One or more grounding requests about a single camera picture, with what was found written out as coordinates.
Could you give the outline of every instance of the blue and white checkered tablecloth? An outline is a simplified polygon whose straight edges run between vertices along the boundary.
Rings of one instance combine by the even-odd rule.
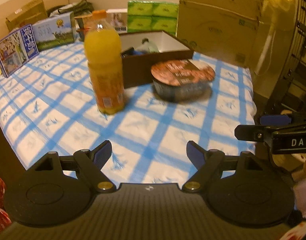
[[[0,126],[26,169],[50,150],[71,155],[108,139],[113,152],[102,171],[117,185],[182,186],[196,171],[186,156],[189,140],[228,155],[255,148],[234,137],[238,124],[254,124],[249,70],[200,54],[194,59],[215,69],[212,93],[174,104],[143,85],[127,89],[125,110],[110,116],[97,109],[82,43],[43,51],[8,79],[0,76]]]

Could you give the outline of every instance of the black circular disc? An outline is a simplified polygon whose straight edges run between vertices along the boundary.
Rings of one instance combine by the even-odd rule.
[[[210,185],[207,202],[213,211],[245,227],[268,227],[283,222],[294,208],[294,195],[278,179],[230,176]]]
[[[78,217],[91,201],[90,189],[68,176],[35,172],[9,187],[4,196],[10,217],[28,226],[55,226]]]

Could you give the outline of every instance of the screw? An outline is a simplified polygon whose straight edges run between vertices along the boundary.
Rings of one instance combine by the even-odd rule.
[[[200,183],[198,183],[196,181],[189,181],[189,182],[184,184],[184,187],[189,189],[189,190],[196,190],[196,189],[199,189],[201,187],[201,185],[200,185]]]
[[[113,188],[113,184],[112,182],[109,182],[109,181],[103,181],[103,182],[100,182],[97,187],[99,189],[102,189],[102,190],[109,190],[111,188]]]

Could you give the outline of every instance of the bottle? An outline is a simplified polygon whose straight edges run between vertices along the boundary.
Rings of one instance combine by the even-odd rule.
[[[137,47],[135,50],[143,53],[159,53],[158,47],[155,43],[149,41],[148,38],[144,38],[142,40],[142,45]]]
[[[106,22],[106,11],[94,11],[84,40],[90,78],[100,112],[114,114],[124,108],[121,41]]]

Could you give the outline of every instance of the floor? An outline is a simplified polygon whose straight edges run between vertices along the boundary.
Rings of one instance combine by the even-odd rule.
[[[260,114],[264,111],[265,98],[254,94],[254,102],[257,107],[257,114],[254,117],[257,122]],[[256,156],[260,159],[268,159],[267,148],[263,144],[256,145]],[[10,144],[4,137],[0,128],[0,177],[5,181],[6,185],[15,182],[23,173],[25,169],[13,152]]]

